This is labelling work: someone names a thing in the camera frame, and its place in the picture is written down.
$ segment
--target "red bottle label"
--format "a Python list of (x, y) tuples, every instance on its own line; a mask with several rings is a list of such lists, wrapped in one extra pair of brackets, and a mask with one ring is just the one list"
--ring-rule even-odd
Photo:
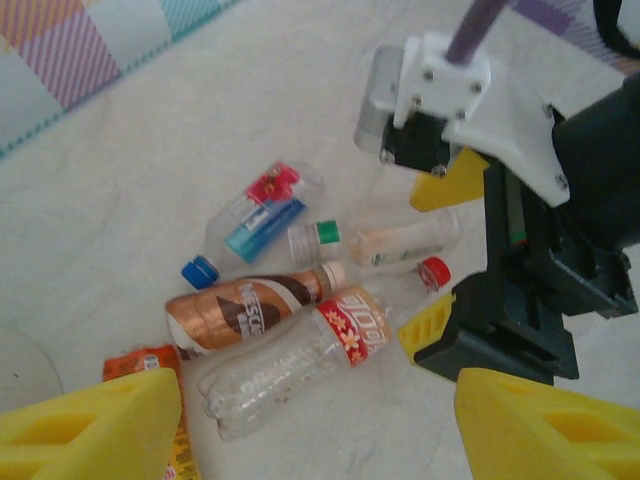
[(316, 308), (333, 329), (354, 367), (391, 341), (384, 311), (360, 285), (342, 290)]
[(298, 172), (282, 162), (277, 162), (247, 188), (246, 193), (260, 205), (264, 205), (268, 200), (284, 202), (293, 198), (293, 186), (299, 181)]

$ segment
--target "plaid fabric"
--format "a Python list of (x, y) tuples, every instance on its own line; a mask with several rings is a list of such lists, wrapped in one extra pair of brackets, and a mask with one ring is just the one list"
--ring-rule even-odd
[[(0, 0), (0, 157), (237, 0)], [(625, 72), (600, 39), (592, 0), (511, 7)]]

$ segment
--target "blue bottle label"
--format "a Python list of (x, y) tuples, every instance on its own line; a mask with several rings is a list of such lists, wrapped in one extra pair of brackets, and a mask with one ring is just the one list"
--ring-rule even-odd
[(225, 241), (236, 255), (252, 263), (305, 209), (293, 196), (300, 175), (283, 163), (273, 165), (229, 207), (240, 226)]

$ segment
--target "white bottle cap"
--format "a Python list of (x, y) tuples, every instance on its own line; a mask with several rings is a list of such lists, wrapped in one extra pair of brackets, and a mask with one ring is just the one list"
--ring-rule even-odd
[(342, 290), (348, 285), (349, 275), (340, 262), (326, 262), (320, 265), (329, 278), (331, 292)]

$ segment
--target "bottle neck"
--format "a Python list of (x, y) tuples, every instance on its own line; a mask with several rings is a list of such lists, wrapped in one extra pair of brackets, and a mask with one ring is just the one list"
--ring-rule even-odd
[(363, 284), (384, 309), (389, 325), (399, 328), (436, 299), (436, 291), (428, 288), (417, 271), (373, 277)]

